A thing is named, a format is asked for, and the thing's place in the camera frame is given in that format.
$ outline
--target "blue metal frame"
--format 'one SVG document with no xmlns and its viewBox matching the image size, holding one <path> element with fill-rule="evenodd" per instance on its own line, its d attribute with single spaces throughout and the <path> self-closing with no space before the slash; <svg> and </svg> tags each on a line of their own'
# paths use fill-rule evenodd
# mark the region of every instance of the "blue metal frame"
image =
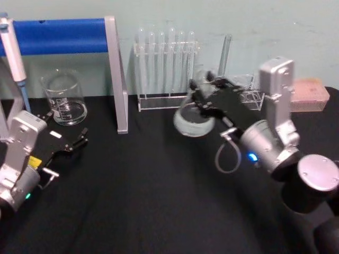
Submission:
<svg viewBox="0 0 339 254">
<path fill-rule="evenodd" d="M 21 55 L 108 52 L 104 19 L 14 21 Z M 5 51 L 0 40 L 0 56 Z"/>
</svg>

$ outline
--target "black table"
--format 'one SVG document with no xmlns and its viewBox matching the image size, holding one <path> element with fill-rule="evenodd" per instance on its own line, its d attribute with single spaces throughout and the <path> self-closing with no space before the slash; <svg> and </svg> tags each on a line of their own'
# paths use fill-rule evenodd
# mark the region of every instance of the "black table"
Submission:
<svg viewBox="0 0 339 254">
<path fill-rule="evenodd" d="M 339 91 L 320 113 L 293 120 L 304 153 L 339 159 Z M 32 110 L 48 110 L 33 99 Z M 232 175 L 215 169 L 220 126 L 202 138 L 173 127 L 174 110 L 139 113 L 129 103 L 129 134 L 118 135 L 111 97 L 86 98 L 77 126 L 51 123 L 65 136 L 89 128 L 80 156 L 57 159 L 61 177 L 36 190 L 0 222 L 3 253 L 314 253 L 312 230 L 333 216 L 327 204 L 306 216 L 281 202 L 281 184 L 246 159 Z M 234 152 L 221 164 L 233 167 Z"/>
</svg>

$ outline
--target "light blue wall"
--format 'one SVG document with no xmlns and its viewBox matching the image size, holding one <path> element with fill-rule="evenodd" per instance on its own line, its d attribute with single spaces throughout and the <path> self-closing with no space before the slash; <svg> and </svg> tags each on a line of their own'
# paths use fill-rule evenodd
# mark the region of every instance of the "light blue wall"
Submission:
<svg viewBox="0 0 339 254">
<path fill-rule="evenodd" d="M 145 23 L 193 30 L 206 68 L 217 67 L 223 35 L 231 33 L 229 74 L 253 73 L 266 59 L 281 55 L 295 60 L 296 77 L 319 77 L 326 86 L 339 88 L 338 0 L 2 0 L 1 9 L 16 20 L 115 15 L 130 92 L 131 48 Z M 41 97 L 39 76 L 60 66 L 83 74 L 85 95 L 106 94 L 107 59 L 106 54 L 26 57 L 29 94 Z"/>
</svg>

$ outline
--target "metal frame leg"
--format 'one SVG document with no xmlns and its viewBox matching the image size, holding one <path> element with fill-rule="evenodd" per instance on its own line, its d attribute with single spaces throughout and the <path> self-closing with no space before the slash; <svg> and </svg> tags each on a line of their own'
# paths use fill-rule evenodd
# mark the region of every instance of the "metal frame leg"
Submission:
<svg viewBox="0 0 339 254">
<path fill-rule="evenodd" d="M 111 68 L 118 133 L 128 133 L 128 93 L 121 61 L 119 38 L 114 16 L 106 16 L 105 31 Z"/>
</svg>

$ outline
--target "glass beaker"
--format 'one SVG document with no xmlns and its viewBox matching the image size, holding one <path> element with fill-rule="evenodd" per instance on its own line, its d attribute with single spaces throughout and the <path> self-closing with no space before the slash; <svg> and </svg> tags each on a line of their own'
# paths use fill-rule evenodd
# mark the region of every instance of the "glass beaker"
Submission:
<svg viewBox="0 0 339 254">
<path fill-rule="evenodd" d="M 200 84 L 204 95 L 208 97 L 212 92 L 212 86 L 206 81 L 205 76 L 200 75 L 197 83 Z M 173 123 L 181 134 L 196 138 L 209 133 L 215 125 L 215 119 L 201 116 L 200 110 L 192 99 L 192 91 L 189 89 L 186 99 L 174 114 Z"/>
<path fill-rule="evenodd" d="M 55 69 L 40 78 L 54 120 L 65 126 L 75 125 L 86 118 L 79 74 L 71 69 Z"/>
</svg>

